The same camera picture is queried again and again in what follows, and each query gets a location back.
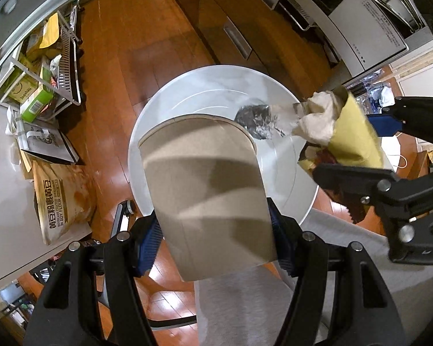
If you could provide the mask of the white metal storage rack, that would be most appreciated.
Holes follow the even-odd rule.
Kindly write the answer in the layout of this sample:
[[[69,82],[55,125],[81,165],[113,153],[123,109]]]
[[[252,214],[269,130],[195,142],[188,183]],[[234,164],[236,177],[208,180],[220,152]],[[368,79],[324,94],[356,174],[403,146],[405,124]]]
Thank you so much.
[[[60,36],[49,48],[39,49],[43,22],[12,50],[0,69],[0,101],[22,104],[38,87],[53,90],[55,109],[82,102],[78,79],[78,50],[82,40],[77,32],[80,6],[70,2],[59,15]]]

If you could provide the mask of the grey trousers leg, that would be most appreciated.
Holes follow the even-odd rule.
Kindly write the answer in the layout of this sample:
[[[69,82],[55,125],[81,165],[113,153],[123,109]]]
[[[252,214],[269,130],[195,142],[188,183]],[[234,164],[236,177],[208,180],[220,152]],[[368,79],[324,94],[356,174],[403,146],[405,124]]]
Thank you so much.
[[[433,266],[391,263],[386,238],[318,210],[275,231],[278,275],[196,283],[200,345],[433,345]]]

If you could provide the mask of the crumpled foil ball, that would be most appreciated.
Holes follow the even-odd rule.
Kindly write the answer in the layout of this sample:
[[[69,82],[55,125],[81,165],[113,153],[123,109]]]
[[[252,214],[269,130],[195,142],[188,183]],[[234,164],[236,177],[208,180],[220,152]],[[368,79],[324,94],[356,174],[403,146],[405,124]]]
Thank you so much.
[[[243,106],[237,111],[234,121],[258,140],[272,140],[286,136],[278,126],[278,117],[271,111],[269,105]]]

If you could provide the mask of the yellow envelope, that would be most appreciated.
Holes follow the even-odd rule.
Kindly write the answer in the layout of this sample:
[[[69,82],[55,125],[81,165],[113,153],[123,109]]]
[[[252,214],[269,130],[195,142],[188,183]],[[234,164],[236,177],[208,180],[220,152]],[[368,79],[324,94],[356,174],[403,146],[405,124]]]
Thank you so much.
[[[59,15],[58,13],[54,13],[47,20],[47,23],[44,25],[42,40],[39,45],[39,49],[45,49],[51,47],[53,44],[57,42],[60,36],[60,27],[59,27]]]

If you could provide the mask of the white dishwasher front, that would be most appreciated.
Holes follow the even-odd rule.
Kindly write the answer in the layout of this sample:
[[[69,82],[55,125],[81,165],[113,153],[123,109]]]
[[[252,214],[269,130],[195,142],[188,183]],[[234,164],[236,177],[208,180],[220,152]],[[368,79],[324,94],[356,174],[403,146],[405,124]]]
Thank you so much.
[[[315,33],[329,61],[359,79],[433,48],[414,0],[262,0],[293,28]]]

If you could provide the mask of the large kraft paper cup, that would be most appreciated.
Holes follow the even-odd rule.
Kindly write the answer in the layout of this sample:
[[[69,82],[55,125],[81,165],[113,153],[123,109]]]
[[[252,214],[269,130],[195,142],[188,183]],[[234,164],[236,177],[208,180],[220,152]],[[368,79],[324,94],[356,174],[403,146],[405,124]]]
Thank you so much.
[[[218,130],[205,117],[179,116],[139,142],[153,209],[185,281],[277,258],[256,147],[240,136],[228,147],[206,144]]]

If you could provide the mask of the yellow red snack wrapper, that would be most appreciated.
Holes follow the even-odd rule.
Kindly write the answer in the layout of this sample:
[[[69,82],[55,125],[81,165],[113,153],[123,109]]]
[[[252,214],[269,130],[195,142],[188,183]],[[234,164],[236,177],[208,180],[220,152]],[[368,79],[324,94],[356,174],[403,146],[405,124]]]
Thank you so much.
[[[315,92],[296,112],[299,120],[292,133],[307,142],[298,162],[307,173],[321,163],[385,167],[376,130],[348,91]]]

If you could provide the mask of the tan printed flour bag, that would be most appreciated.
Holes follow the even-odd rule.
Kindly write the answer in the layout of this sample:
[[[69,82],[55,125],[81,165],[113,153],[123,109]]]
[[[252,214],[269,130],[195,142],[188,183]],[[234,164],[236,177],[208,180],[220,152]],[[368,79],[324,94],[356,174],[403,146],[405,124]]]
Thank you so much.
[[[91,221],[97,196],[84,166],[39,160],[33,162],[32,172],[44,244],[53,244],[76,223]]]

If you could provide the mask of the green white carton box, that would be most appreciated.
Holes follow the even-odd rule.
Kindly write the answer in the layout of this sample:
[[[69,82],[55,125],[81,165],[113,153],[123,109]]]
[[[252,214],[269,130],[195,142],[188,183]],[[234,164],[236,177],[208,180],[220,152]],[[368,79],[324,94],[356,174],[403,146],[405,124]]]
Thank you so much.
[[[53,99],[54,92],[44,85],[39,87],[20,105],[20,116],[25,122],[31,123]]]

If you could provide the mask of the white round trash bin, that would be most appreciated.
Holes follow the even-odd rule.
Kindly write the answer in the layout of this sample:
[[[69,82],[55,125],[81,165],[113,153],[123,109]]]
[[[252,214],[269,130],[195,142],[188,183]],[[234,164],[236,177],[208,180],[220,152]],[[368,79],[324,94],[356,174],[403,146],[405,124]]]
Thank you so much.
[[[318,192],[317,185],[298,163],[305,141],[298,136],[253,140],[233,124],[243,106],[298,101],[286,86],[272,77],[242,66],[205,66],[171,80],[148,100],[130,136],[130,187],[141,213],[150,214],[153,203],[141,161],[140,140],[162,122],[196,114],[216,123],[219,129],[204,135],[208,145],[228,147],[227,140],[235,136],[240,136],[245,143],[253,142],[267,197],[274,200],[283,215],[302,223]],[[226,118],[229,123],[217,123],[218,117]]]

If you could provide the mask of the black white magazine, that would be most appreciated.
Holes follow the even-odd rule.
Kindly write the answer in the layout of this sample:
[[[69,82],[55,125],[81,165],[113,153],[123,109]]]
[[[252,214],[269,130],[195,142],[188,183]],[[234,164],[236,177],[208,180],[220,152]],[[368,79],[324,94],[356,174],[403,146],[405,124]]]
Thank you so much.
[[[31,156],[57,164],[76,164],[79,156],[69,139],[48,123],[16,122],[18,147]]]

